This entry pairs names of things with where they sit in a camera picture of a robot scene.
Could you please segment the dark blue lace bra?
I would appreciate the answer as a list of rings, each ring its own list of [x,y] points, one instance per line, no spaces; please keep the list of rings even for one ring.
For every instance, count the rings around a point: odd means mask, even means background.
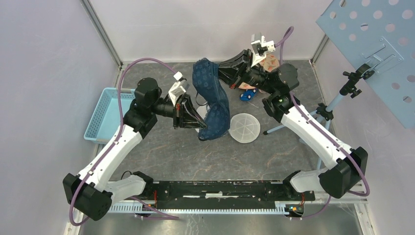
[[[193,65],[192,84],[209,106],[205,117],[207,128],[199,131],[198,139],[210,141],[224,136],[231,125],[229,99],[218,76],[219,65],[203,58]]]

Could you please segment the floral peach laundry bag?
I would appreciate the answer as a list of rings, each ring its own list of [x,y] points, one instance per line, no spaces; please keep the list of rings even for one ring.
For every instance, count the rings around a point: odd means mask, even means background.
[[[271,72],[272,70],[276,69],[280,66],[279,60],[273,54],[267,54],[265,59],[261,60],[259,63],[265,71]],[[247,83],[242,83],[239,87],[242,90],[251,90],[254,89],[253,86],[250,86]]]

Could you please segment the white mesh laundry bag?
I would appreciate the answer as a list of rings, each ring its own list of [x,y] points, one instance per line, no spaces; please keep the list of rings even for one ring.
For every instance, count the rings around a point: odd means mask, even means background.
[[[260,134],[260,123],[253,115],[239,113],[231,117],[229,108],[224,105],[200,106],[197,113],[205,121],[207,128],[197,129],[198,139],[211,141],[230,134],[239,143],[250,143]]]

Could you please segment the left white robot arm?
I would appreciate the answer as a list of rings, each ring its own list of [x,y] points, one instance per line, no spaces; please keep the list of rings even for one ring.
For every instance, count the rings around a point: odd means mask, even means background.
[[[64,191],[70,204],[71,223],[79,226],[73,218],[74,209],[86,218],[100,220],[110,207],[124,199],[139,196],[149,199],[154,187],[138,175],[119,181],[110,177],[125,159],[156,125],[158,116],[172,118],[175,128],[205,129],[207,124],[194,108],[187,94],[189,83],[180,78],[162,97],[162,89],[154,78],[140,80],[134,91],[135,98],[129,110],[120,116],[120,125],[99,154],[78,174],[67,174],[63,179]]]

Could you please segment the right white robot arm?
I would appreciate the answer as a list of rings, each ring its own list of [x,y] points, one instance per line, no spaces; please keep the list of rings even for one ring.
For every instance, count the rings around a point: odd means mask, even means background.
[[[292,90],[300,83],[298,70],[293,65],[282,64],[271,72],[254,61],[255,54],[245,49],[235,57],[219,63],[218,77],[230,88],[246,83],[269,93],[262,99],[266,113],[297,134],[324,163],[323,169],[296,171],[285,179],[283,195],[289,200],[297,199],[302,192],[324,191],[331,197],[341,198],[363,182],[368,196],[369,184],[365,177],[368,153],[362,147],[352,148],[325,129],[313,118]]]

